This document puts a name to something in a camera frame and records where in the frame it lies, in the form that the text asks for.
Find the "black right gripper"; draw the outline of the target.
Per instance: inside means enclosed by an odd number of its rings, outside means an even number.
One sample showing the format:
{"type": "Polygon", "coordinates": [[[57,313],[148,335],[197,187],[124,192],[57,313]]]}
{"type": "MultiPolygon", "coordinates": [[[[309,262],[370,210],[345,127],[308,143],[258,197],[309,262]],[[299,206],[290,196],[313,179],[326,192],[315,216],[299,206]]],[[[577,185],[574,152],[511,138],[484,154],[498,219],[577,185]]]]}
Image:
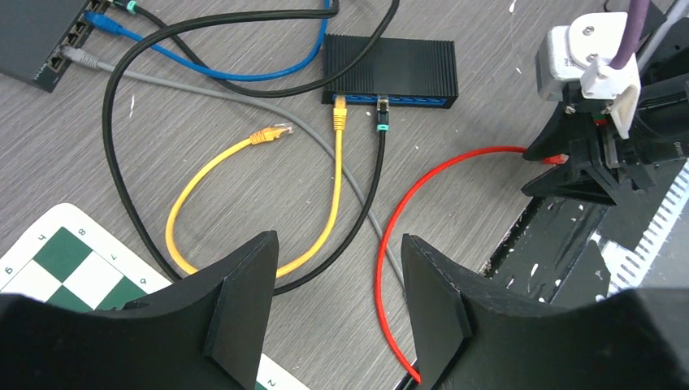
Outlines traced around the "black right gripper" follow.
{"type": "MultiPolygon", "coordinates": [[[[594,115],[558,102],[541,133],[522,157],[540,161],[571,155],[570,143],[583,141],[589,157],[600,159],[600,137],[594,115]]],[[[688,76],[680,75],[642,88],[629,131],[622,139],[604,131],[604,167],[566,162],[522,187],[528,197],[563,197],[605,206],[617,205],[617,190],[625,178],[635,189],[653,185],[646,167],[688,159],[688,76]]]]}

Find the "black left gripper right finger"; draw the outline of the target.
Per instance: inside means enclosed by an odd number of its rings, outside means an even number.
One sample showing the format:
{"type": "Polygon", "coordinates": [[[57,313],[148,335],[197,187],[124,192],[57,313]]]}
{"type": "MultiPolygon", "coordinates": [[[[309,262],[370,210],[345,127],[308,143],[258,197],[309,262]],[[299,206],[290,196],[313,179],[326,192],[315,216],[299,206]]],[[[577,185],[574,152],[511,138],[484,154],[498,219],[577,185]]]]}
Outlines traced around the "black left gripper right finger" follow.
{"type": "Polygon", "coordinates": [[[685,389],[688,292],[637,288],[576,309],[533,301],[401,242],[422,389],[685,389]]]}

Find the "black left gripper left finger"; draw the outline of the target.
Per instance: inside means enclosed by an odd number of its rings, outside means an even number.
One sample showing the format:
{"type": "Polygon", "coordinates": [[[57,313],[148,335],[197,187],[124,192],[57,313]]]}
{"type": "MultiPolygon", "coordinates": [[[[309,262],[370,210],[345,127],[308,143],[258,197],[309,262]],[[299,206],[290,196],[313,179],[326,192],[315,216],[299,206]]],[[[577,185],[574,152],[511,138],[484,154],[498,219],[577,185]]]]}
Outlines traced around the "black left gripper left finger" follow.
{"type": "Polygon", "coordinates": [[[1,297],[4,389],[252,389],[279,255],[265,231],[121,310],[1,297]]]}

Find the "black blue network switch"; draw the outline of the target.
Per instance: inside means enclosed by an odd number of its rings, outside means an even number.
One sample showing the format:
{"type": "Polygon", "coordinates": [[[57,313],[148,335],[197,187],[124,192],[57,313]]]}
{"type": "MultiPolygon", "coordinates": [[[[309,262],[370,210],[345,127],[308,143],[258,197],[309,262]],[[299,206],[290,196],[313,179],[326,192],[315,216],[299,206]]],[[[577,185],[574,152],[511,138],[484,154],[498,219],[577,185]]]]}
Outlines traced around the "black blue network switch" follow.
{"type": "Polygon", "coordinates": [[[323,87],[321,103],[335,97],[373,105],[386,97],[392,106],[450,108],[458,97],[453,41],[380,38],[370,52],[323,87]]]}

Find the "dark grey network switch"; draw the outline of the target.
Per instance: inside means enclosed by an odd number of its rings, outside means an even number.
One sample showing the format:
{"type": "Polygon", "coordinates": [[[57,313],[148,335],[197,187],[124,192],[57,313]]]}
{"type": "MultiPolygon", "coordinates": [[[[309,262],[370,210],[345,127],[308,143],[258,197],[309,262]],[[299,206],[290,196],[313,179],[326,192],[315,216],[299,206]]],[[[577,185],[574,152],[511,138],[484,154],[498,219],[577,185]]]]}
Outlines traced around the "dark grey network switch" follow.
{"type": "Polygon", "coordinates": [[[61,48],[80,48],[93,31],[85,12],[103,13],[99,0],[2,0],[1,73],[53,92],[71,61],[61,48]]]}

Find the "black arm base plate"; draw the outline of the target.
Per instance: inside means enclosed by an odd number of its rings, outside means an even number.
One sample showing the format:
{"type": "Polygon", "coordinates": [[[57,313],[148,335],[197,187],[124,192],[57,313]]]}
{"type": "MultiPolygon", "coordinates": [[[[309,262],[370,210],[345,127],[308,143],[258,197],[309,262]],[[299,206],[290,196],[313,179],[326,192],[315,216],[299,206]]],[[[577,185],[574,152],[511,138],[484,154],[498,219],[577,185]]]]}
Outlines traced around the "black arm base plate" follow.
{"type": "MultiPolygon", "coordinates": [[[[487,274],[481,276],[533,301],[565,309],[637,289],[606,295],[610,274],[591,236],[609,211],[638,206],[646,193],[633,195],[624,206],[535,199],[494,253],[487,274]]],[[[680,289],[688,292],[688,287],[680,289]]]]}

